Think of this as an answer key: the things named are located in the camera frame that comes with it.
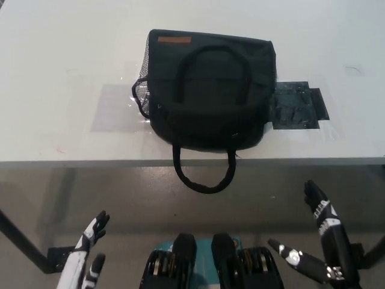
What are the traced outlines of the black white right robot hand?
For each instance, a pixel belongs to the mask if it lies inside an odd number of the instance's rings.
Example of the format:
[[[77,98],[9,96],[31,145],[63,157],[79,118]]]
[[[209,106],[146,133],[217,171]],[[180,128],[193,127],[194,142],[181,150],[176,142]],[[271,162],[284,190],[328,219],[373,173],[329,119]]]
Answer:
[[[336,210],[327,195],[313,182],[304,183],[305,203],[316,222],[325,260],[270,238],[268,244],[298,273],[332,288],[360,288],[353,250]]]

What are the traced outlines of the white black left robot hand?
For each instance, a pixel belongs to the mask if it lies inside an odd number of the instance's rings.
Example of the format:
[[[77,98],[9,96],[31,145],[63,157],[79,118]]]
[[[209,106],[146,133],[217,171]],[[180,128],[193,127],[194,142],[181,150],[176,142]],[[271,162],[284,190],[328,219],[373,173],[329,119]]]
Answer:
[[[101,211],[82,232],[75,248],[70,252],[57,288],[95,288],[105,263],[105,254],[99,253],[87,268],[91,249],[106,234],[109,215]]]

